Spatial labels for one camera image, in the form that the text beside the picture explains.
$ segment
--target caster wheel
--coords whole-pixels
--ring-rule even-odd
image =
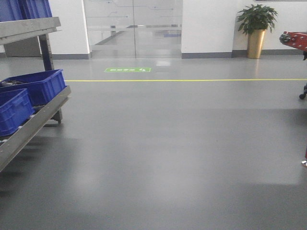
[[[305,99],[305,97],[306,97],[306,95],[305,95],[305,94],[301,94],[301,95],[299,95],[299,99],[301,99],[301,100]]]
[[[302,161],[302,165],[303,165],[305,168],[307,168],[307,161],[306,161],[306,160]]]

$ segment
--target metal shelving rack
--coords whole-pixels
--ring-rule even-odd
[[[38,18],[0,23],[0,45],[38,36],[45,70],[53,70],[53,60],[48,34],[61,26],[58,17]],[[32,115],[14,134],[0,138],[0,172],[19,153],[50,119],[61,123],[61,107],[68,100],[71,89],[67,86],[48,104]]]

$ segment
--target green plant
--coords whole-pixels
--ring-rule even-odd
[[[246,6],[247,9],[243,9],[238,13],[242,13],[237,17],[237,22],[242,22],[238,31],[243,30],[244,34],[252,34],[254,30],[266,30],[270,28],[270,32],[272,33],[272,28],[275,28],[274,21],[276,21],[275,17],[277,16],[277,12],[275,9],[269,6],[263,6],[257,4],[251,7]]]

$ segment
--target gold planter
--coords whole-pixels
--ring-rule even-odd
[[[254,30],[248,35],[248,58],[260,58],[266,30]]]

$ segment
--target floor marking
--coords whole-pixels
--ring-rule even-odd
[[[198,79],[198,80],[189,80],[189,79],[140,79],[140,80],[65,80],[66,82],[201,82],[201,81],[307,81],[307,79]]]
[[[106,68],[106,73],[135,73],[135,72],[150,72],[152,68],[149,67],[132,67],[132,68]]]

